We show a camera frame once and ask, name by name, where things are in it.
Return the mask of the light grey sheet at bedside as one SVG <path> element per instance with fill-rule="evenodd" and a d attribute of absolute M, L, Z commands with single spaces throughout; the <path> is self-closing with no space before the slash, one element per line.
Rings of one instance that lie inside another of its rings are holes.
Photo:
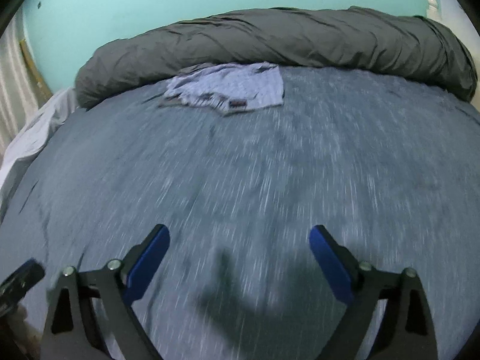
<path fill-rule="evenodd" d="M 74 88 L 58 91 L 9 144 L 1 165 L 1 219 L 30 164 L 78 107 Z"/>

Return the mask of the wooden stick by wall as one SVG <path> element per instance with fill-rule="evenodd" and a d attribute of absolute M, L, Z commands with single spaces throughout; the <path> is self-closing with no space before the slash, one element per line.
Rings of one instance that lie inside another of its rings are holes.
<path fill-rule="evenodd" d="M 26 40 L 21 39 L 19 41 L 19 46 L 20 46 L 22 55 L 24 57 L 24 61 L 26 63 L 27 69 L 34 80 L 35 85 L 38 87 L 41 93 L 41 96 L 43 98 L 43 101 L 47 102 L 52 97 L 52 92 L 48 87 L 47 83 L 45 82 L 41 72 L 38 70 L 36 64 L 34 63 L 34 60 L 32 58 L 32 55 L 30 53 L 29 46 Z"/>

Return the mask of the blue-grey patterned bed sheet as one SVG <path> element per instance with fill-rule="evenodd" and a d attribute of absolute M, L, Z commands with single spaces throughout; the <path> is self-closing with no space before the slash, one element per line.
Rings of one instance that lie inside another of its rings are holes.
<path fill-rule="evenodd" d="M 1 275 L 46 269 L 29 322 L 64 267 L 102 267 L 164 224 L 134 310 L 165 359 L 314 359 L 344 312 L 308 247 L 322 224 L 360 260 L 417 270 L 452 359 L 479 321 L 479 113 L 394 76 L 281 75 L 283 105 L 247 114 L 163 107 L 162 83 L 74 112 L 1 222 Z"/>

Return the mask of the beige striped curtain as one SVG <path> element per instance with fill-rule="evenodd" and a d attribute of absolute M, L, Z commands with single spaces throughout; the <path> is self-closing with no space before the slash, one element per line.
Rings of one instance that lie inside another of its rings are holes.
<path fill-rule="evenodd" d="M 0 44 L 1 155 L 41 107 L 41 94 L 24 61 L 20 41 L 25 39 L 23 12 L 11 19 Z"/>

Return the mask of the dark grey rolled duvet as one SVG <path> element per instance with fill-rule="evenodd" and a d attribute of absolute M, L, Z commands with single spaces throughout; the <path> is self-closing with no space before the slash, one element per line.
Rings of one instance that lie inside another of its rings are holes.
<path fill-rule="evenodd" d="M 446 26 L 422 16 L 346 10 L 235 10 L 179 21 L 97 48 L 79 69 L 80 105 L 178 75 L 199 64 L 275 63 L 353 68 L 437 86 L 470 102 L 473 57 Z"/>

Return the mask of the cream tufted headboard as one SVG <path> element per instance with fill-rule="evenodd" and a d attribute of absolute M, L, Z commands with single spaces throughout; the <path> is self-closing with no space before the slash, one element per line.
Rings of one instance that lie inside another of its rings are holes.
<path fill-rule="evenodd" d="M 441 8 L 439 5 L 438 0 L 426 0 L 427 1 L 427 8 L 426 8 L 426 17 L 437 21 L 437 22 L 442 22 L 442 12 Z"/>

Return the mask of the light plaid pyjama shorts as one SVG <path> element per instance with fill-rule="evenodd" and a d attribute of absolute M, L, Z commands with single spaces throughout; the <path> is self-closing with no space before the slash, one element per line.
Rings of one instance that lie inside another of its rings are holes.
<path fill-rule="evenodd" d="M 284 82 L 274 63 L 202 63 L 167 80 L 162 107 L 208 107 L 222 116 L 284 104 Z"/>

